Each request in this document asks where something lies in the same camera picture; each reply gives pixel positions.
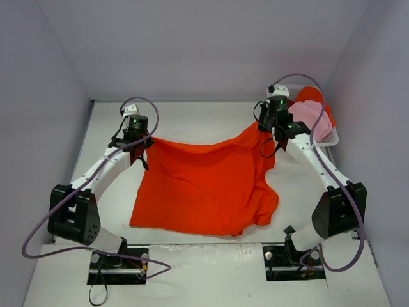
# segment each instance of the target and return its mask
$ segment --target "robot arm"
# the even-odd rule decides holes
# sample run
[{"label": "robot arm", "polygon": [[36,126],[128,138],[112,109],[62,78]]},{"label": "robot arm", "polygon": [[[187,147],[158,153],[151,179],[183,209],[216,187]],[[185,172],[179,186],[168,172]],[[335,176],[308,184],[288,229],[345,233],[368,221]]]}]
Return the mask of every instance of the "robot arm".
[{"label": "robot arm", "polygon": [[286,230],[288,253],[290,257],[298,260],[300,252],[314,248],[329,237],[359,227],[357,217],[346,195],[317,159],[313,148],[315,147],[328,169],[351,194],[362,218],[365,214],[366,189],[361,183],[353,184],[335,168],[316,144],[311,144],[311,131],[303,122],[294,122],[292,114],[288,112],[289,93],[285,86],[270,86],[268,92],[268,100],[261,105],[258,129],[272,132],[279,146],[303,167],[318,192],[322,194],[306,225],[297,231],[292,227]]},{"label": "robot arm", "polygon": [[133,163],[142,160],[145,169],[147,163],[143,159],[144,150],[153,144],[149,138],[144,143],[111,154],[123,145],[133,143],[148,134],[148,118],[141,116],[135,104],[128,106],[123,113],[123,122],[128,120],[123,130],[123,138],[116,138],[119,131],[112,137],[104,155],[83,176],[69,185],[57,185],[51,193],[50,210],[65,196],[79,188],[92,178],[92,174],[107,160],[105,166],[81,191],[64,204],[55,214],[50,216],[48,231],[52,235],[89,246],[93,249],[110,253],[127,252],[125,238],[114,235],[101,227],[97,203],[105,190],[123,171]]}]

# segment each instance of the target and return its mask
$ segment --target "orange fabric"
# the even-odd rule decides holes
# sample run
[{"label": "orange fabric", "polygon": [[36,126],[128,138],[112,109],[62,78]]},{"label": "orange fabric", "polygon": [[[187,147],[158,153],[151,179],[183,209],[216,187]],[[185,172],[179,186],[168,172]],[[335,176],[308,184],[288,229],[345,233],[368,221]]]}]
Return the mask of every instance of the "orange fabric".
[{"label": "orange fabric", "polygon": [[[313,100],[323,103],[323,97],[320,91],[317,88],[313,88],[312,86],[304,86],[300,93],[298,93],[297,97],[295,98],[295,102],[301,101],[304,102],[306,100]],[[335,120],[331,114],[331,108],[329,104],[325,105],[325,112],[327,112],[328,117],[330,118],[331,124],[335,127]]]},{"label": "orange fabric", "polygon": [[[270,224],[278,195],[265,173],[275,158],[260,156],[271,134],[252,124],[239,136],[214,145],[189,145],[154,138],[130,226],[203,235],[241,235]],[[268,155],[274,142],[263,147]]]}]

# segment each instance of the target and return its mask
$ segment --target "gray wall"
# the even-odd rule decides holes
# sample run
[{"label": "gray wall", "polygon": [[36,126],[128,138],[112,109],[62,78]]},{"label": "gray wall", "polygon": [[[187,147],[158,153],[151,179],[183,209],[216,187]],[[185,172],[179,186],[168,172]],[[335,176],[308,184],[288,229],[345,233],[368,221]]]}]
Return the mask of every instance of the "gray wall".
[{"label": "gray wall", "polygon": [[326,87],[336,163],[368,190],[366,230],[394,307],[408,306],[409,1],[373,0]]},{"label": "gray wall", "polygon": [[52,188],[70,179],[90,104],[35,0],[0,1],[0,46],[0,304],[14,307],[35,266],[22,242],[47,212]]},{"label": "gray wall", "polygon": [[233,99],[289,72],[324,83],[369,0],[38,2],[91,98]]}]

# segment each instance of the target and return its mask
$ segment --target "white plastic basket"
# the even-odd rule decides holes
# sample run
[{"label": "white plastic basket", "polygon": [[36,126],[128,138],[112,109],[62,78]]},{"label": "white plastic basket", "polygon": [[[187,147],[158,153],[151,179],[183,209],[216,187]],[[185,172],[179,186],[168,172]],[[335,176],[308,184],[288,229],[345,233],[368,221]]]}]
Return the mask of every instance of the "white plastic basket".
[{"label": "white plastic basket", "polygon": [[[295,97],[297,97],[298,93],[301,92],[304,86],[311,86],[311,85],[296,85],[296,84],[285,84],[285,85],[289,91],[289,99],[293,101],[295,101]],[[317,145],[319,147],[334,146],[338,144],[338,142],[339,142],[339,138],[338,138],[337,128],[334,127],[332,129],[332,132],[330,132],[325,138],[323,138],[320,143],[317,143]]]}]

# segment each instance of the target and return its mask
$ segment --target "pink cloth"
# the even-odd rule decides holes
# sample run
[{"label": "pink cloth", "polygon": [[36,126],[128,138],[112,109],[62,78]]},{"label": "pink cloth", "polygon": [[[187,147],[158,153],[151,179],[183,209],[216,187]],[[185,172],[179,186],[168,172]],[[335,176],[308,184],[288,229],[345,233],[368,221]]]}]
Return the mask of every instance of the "pink cloth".
[{"label": "pink cloth", "polygon": [[[312,128],[321,113],[322,104],[317,101],[306,100],[294,103],[288,111],[293,114],[294,122],[302,121],[308,128]],[[321,141],[332,131],[332,124],[327,112],[324,112],[314,131],[314,140]]]}]

